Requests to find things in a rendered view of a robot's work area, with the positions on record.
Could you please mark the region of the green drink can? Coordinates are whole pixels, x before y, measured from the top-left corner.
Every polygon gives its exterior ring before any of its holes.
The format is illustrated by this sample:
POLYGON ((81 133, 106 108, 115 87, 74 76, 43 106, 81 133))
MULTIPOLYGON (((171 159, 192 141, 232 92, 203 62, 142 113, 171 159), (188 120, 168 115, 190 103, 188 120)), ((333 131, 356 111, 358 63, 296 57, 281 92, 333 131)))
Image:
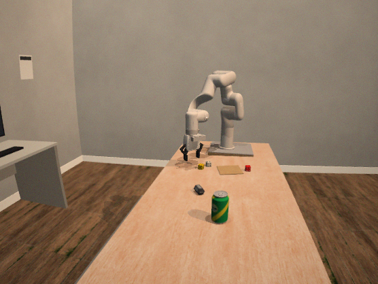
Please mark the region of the green drink can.
POLYGON ((211 201, 211 220, 222 224, 228 220, 228 193, 222 190, 215 191, 211 201))

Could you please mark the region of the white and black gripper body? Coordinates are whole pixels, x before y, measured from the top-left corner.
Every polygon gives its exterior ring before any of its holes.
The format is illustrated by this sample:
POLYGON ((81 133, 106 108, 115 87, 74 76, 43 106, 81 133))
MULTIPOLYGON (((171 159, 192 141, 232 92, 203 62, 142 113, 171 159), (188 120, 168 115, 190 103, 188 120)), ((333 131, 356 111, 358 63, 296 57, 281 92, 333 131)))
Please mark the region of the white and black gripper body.
POLYGON ((200 141, 193 142, 191 141, 191 137, 192 137, 191 135, 187 135, 187 134, 184 135, 183 145, 186 144, 185 148, 188 152, 200 148, 200 141))

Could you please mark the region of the tan square mat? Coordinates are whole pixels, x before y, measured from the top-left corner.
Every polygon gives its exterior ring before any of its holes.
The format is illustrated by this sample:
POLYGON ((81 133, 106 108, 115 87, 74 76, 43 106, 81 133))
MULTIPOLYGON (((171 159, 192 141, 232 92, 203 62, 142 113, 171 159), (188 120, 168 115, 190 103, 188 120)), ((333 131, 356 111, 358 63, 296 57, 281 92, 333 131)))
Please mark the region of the tan square mat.
POLYGON ((220 175, 238 175, 244 174, 239 165, 217 166, 220 175))

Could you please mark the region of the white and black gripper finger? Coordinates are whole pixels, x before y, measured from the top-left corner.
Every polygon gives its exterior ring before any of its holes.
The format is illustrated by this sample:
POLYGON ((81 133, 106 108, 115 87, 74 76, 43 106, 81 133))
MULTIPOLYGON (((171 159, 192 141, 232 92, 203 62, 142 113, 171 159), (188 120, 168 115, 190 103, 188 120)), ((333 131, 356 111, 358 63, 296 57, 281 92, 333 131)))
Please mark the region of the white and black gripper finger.
POLYGON ((186 150, 186 144, 184 144, 181 148, 180 148, 180 151, 181 151, 181 153, 183 153, 183 155, 184 155, 184 160, 185 161, 188 161, 188 155, 187 155, 187 153, 188 153, 188 151, 186 150), (185 150, 183 150, 185 148, 185 150))
POLYGON ((200 158, 200 152, 201 152, 201 150, 202 150, 202 147, 203 147, 203 144, 200 143, 200 148, 196 150, 196 157, 197 157, 197 158, 200 158))

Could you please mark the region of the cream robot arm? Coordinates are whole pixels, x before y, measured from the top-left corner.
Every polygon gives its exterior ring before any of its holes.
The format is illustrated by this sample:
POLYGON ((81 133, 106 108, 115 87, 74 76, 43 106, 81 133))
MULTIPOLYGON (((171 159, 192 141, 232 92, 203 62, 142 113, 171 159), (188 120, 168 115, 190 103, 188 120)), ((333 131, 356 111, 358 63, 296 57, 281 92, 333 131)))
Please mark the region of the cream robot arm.
POLYGON ((201 93, 190 103, 186 112, 186 134, 192 136, 191 141, 206 140, 206 135, 198 133, 198 123, 206 122, 209 119, 209 114, 207 111, 197 109, 197 107, 210 101, 216 92, 216 88, 220 88, 222 103, 235 107, 226 106, 221 109, 221 141, 218 147, 220 149, 235 148, 233 146, 234 124, 232 120, 242 120, 244 116, 243 97, 239 93, 233 93, 232 90, 231 84, 235 80, 236 74, 233 71, 214 71, 212 75, 207 76, 201 93))

